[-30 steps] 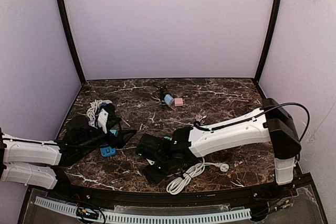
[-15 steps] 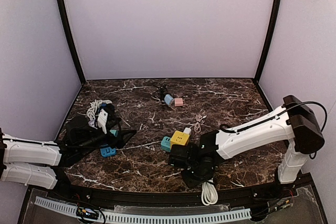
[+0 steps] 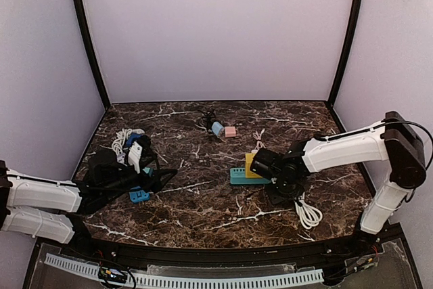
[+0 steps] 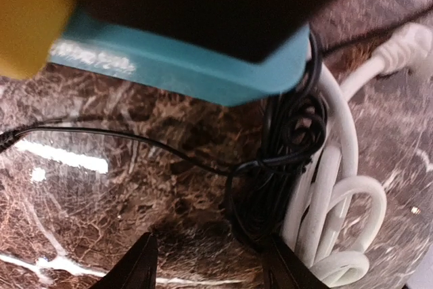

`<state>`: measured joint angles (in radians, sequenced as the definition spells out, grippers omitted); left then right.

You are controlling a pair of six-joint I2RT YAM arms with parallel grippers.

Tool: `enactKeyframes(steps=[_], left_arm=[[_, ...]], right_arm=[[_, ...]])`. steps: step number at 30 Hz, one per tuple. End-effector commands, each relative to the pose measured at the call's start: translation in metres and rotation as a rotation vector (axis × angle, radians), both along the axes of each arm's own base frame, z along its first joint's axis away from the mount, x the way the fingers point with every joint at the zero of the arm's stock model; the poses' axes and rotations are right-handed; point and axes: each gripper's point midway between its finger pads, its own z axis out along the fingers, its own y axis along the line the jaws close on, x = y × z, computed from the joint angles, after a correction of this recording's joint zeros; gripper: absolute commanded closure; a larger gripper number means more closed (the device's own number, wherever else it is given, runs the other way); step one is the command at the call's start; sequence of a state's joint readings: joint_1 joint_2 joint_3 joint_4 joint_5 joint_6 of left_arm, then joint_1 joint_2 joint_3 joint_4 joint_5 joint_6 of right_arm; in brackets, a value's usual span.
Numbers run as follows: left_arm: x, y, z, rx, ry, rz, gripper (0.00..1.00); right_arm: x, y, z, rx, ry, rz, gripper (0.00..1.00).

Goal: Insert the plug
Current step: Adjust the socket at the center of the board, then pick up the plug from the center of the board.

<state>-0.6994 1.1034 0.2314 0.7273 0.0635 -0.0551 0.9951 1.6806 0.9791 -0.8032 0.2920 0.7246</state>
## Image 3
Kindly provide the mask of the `teal power strip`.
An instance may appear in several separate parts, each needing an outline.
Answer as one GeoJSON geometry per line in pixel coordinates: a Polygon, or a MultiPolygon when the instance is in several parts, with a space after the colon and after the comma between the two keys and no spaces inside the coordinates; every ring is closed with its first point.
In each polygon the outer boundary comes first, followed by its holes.
{"type": "Polygon", "coordinates": [[[231,185],[266,185],[269,184],[268,179],[258,177],[249,178],[246,176],[245,168],[231,168],[230,169],[230,184],[231,185]]]}

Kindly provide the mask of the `yellow cube socket adapter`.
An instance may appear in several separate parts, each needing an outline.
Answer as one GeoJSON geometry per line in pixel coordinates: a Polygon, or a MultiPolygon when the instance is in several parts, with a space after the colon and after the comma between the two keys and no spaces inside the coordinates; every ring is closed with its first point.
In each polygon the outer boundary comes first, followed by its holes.
{"type": "Polygon", "coordinates": [[[256,154],[246,153],[245,155],[245,170],[246,176],[249,178],[262,177],[269,178],[269,171],[267,165],[255,158],[256,154]]]}

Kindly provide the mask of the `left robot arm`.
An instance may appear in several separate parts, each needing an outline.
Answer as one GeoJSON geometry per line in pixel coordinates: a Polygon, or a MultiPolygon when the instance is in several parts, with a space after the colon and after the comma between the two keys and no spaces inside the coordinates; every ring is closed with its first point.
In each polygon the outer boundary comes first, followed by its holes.
{"type": "Polygon", "coordinates": [[[140,164],[125,165],[111,150],[94,154],[81,180],[56,181],[25,175],[1,162],[1,231],[67,244],[86,234],[82,215],[92,215],[130,192],[157,193],[177,174],[157,167],[145,172],[140,164]]]}

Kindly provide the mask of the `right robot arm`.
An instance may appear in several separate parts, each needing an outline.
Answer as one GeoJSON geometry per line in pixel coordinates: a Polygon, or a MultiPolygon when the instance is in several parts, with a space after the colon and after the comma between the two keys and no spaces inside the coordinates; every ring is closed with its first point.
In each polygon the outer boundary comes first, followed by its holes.
{"type": "Polygon", "coordinates": [[[323,214],[305,201],[307,177],[341,166],[388,163],[382,186],[357,222],[358,232],[375,236],[393,212],[412,199],[432,165],[416,129],[432,136],[424,126],[389,111],[384,119],[367,127],[294,142],[285,153],[261,147],[253,155],[249,170],[269,181],[266,190],[274,204],[293,201],[302,226],[310,229],[321,222],[323,214]]]}

